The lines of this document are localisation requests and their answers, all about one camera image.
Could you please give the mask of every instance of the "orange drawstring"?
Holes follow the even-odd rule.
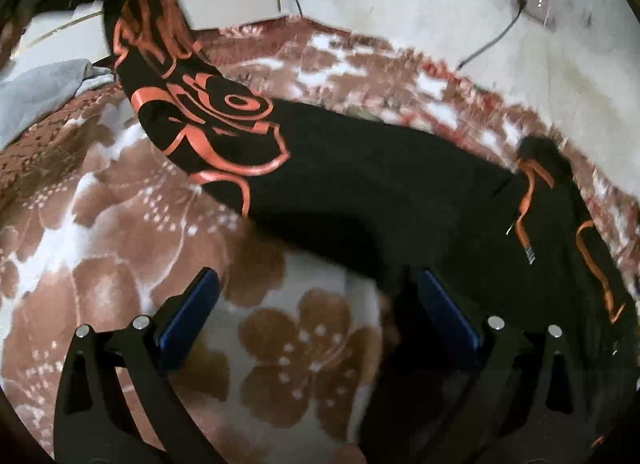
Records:
[[[529,180],[529,189],[527,190],[527,193],[523,197],[522,201],[520,201],[520,206],[518,207],[520,211],[520,216],[516,221],[515,230],[516,230],[516,235],[518,236],[518,240],[520,241],[520,244],[524,248],[524,252],[527,255],[529,264],[533,264],[533,262],[536,260],[536,256],[533,252],[533,249],[531,248],[531,242],[529,240],[529,236],[527,235],[527,232],[524,229],[522,220],[524,219],[524,216],[527,214],[527,212],[529,211],[529,208],[531,207],[533,190],[536,187],[536,174],[538,174],[545,181],[545,183],[548,184],[550,188],[554,187],[554,178],[552,178],[551,174],[549,174],[548,171],[546,171],[536,161],[532,161],[532,160],[519,161],[518,168],[526,174],[527,179]]]
[[[601,435],[595,441],[593,441],[593,444],[591,444],[591,447],[595,448],[596,446],[599,446],[600,444],[602,444],[604,441],[605,441],[605,436]]]
[[[622,304],[615,314],[613,313],[614,300],[613,300],[613,293],[609,288],[609,281],[607,280],[607,277],[603,274],[603,272],[600,270],[600,268],[596,265],[596,263],[591,258],[591,255],[589,253],[589,250],[587,249],[587,246],[584,245],[584,242],[580,237],[580,233],[582,233],[583,229],[593,228],[593,227],[594,227],[593,220],[588,220],[587,222],[582,224],[578,228],[578,231],[575,232],[575,243],[577,244],[578,249],[582,254],[582,257],[584,258],[584,262],[587,264],[590,271],[593,273],[593,276],[596,277],[602,284],[602,290],[604,291],[604,305],[607,309],[607,312],[609,313],[609,320],[611,324],[614,324],[615,322],[618,321],[618,318],[620,317],[622,310],[625,308],[625,304]]]

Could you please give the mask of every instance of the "blue gripper pad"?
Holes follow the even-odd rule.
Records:
[[[431,271],[418,278],[418,299],[455,364],[475,367],[480,338]]]
[[[220,297],[220,281],[212,269],[203,269],[184,293],[175,316],[158,339],[158,367],[177,370]]]

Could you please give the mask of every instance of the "bedsheet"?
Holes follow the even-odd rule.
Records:
[[[532,111],[422,53],[306,19],[199,38],[226,77],[265,96],[421,129],[503,167],[514,168],[524,135],[552,137],[636,293],[637,200]],[[202,266],[222,276],[223,299],[172,379],[219,452],[230,464],[325,463],[356,439],[383,340],[394,338],[374,284],[265,238],[190,183],[153,147],[117,83],[31,127],[0,152],[0,170],[0,375],[45,449],[75,326],[116,329],[151,314]],[[145,438],[158,444],[120,377]],[[275,410],[264,398],[283,390]]]

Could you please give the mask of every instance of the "wall switch plate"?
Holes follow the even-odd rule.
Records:
[[[511,0],[516,10],[519,9],[518,0]],[[556,18],[551,13],[549,0],[527,0],[522,14],[542,24],[550,31],[556,30]]]

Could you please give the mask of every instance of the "grey cloth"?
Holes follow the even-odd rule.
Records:
[[[110,69],[94,67],[86,59],[36,67],[0,82],[0,150],[74,96],[111,82]]]

